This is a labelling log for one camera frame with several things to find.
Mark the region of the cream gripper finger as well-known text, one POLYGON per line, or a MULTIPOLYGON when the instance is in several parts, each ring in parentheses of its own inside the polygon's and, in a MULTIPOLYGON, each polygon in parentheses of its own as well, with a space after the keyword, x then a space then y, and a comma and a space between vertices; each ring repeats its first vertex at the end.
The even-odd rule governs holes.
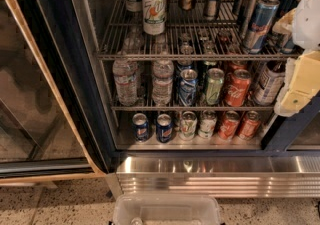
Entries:
POLYGON ((287 12, 274 24, 272 31, 279 34, 291 33, 293 31, 293 19, 295 13, 295 8, 287 12))
POLYGON ((284 85, 276 98, 274 112, 283 117, 291 117, 299 113, 308 103, 309 98, 305 94, 291 91, 284 85))

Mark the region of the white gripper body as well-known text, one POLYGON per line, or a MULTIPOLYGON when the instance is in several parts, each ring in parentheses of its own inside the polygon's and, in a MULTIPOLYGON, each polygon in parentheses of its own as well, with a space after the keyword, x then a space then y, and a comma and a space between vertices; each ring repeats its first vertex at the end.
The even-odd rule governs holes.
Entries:
POLYGON ((307 101, 320 91, 320 51, 305 50, 297 59, 288 59, 291 101, 307 101))

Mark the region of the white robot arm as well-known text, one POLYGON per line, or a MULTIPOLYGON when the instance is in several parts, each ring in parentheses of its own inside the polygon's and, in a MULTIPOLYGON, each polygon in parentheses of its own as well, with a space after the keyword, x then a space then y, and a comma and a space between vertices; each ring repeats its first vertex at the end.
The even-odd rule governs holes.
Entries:
POLYGON ((299 113, 320 91, 320 0, 301 0, 273 26, 289 33, 293 43, 304 49, 297 59, 289 58, 274 112, 291 117, 299 113))

